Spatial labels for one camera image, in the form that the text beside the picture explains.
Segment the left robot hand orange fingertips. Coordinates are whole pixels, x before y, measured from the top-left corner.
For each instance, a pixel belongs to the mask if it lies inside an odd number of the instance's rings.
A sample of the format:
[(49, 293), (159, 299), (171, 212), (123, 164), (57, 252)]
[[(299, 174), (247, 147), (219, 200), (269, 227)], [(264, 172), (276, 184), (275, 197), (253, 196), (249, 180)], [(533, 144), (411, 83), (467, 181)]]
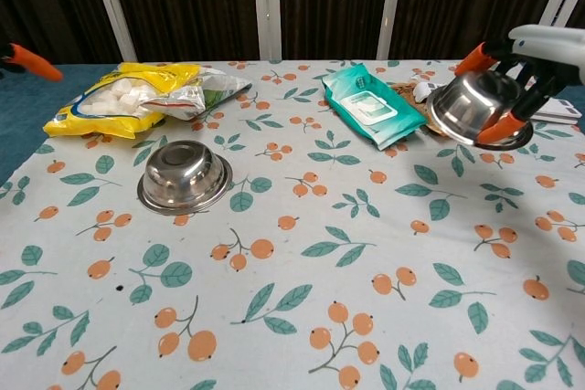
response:
[(1, 77), (4, 72), (32, 73), (43, 79), (59, 82), (63, 73), (47, 60), (15, 43), (1, 44)]

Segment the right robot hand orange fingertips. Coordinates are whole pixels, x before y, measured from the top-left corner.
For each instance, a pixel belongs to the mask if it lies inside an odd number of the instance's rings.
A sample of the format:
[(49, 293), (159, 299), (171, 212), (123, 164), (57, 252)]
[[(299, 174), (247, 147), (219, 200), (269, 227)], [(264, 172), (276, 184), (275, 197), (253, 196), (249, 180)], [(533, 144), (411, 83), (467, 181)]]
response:
[(499, 121), (483, 128), (476, 144), (491, 144), (523, 128), (548, 99), (567, 86), (584, 84), (584, 31), (542, 25), (517, 26), (507, 37), (487, 40), (470, 52), (455, 70), (457, 76), (497, 65), (506, 73), (523, 66), (516, 83), (519, 101)]

